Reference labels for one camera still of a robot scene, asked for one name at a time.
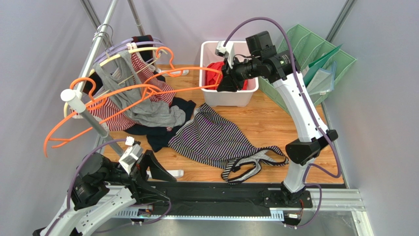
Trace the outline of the red tank top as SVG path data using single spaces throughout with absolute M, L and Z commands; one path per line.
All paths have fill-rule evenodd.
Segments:
M 223 65 L 224 65 L 223 61 L 218 61 L 218 62 L 210 63 L 207 66 L 207 68 L 221 71 Z M 218 73 L 215 73 L 212 71 L 206 71 L 206 75 L 205 75 L 206 85 L 214 85 L 217 78 L 218 78 Z M 247 90 L 247 86 L 248 86 L 248 81 L 244 80 L 241 90 Z

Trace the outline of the black white striped top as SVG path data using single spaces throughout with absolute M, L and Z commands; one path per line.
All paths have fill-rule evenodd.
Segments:
M 221 178 L 231 185 L 257 175 L 262 164 L 283 167 L 289 158 L 277 146 L 255 147 L 239 127 L 204 103 L 193 119 L 176 132 L 168 146 L 196 162 L 223 169 Z

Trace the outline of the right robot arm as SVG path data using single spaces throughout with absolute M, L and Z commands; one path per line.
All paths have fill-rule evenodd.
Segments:
M 310 166 L 320 152 L 336 140 L 336 130 L 329 130 L 320 118 L 303 82 L 289 39 L 288 50 L 278 53 L 270 34 L 263 31 L 246 38 L 250 56 L 243 62 L 236 58 L 234 45 L 219 41 L 215 53 L 224 58 L 223 80 L 217 91 L 236 92 L 242 82 L 264 77 L 282 97 L 296 126 L 298 139 L 286 145 L 289 169 L 281 183 L 281 200 L 285 205 L 299 202 L 305 190 Z

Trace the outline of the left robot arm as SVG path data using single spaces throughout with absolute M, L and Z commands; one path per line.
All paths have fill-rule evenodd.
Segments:
M 85 157 L 76 170 L 64 203 L 44 228 L 34 236 L 90 236 L 103 223 L 127 207 L 168 202 L 169 197 L 148 179 L 176 182 L 151 150 L 130 147 L 118 162 L 100 153 Z

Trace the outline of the grey garment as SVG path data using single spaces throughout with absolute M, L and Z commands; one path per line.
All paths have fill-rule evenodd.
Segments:
M 110 74 L 103 69 L 98 62 L 92 66 L 96 74 L 102 80 L 106 90 L 114 92 L 125 87 L 141 85 L 146 79 L 153 75 L 150 69 L 146 69 L 145 72 L 137 74 L 131 58 L 132 55 L 125 50 L 120 53 L 119 58 L 114 60 L 119 69 L 118 75 L 116 73 Z M 118 94 L 111 95 L 108 99 L 116 105 L 119 110 L 123 110 L 142 99 L 143 89 L 144 88 L 131 88 Z M 170 107 L 170 103 L 171 99 L 168 97 L 165 101 L 162 101 L 153 95 L 124 111 L 123 114 L 129 119 L 147 127 L 173 128 L 185 122 L 186 113 L 178 106 Z

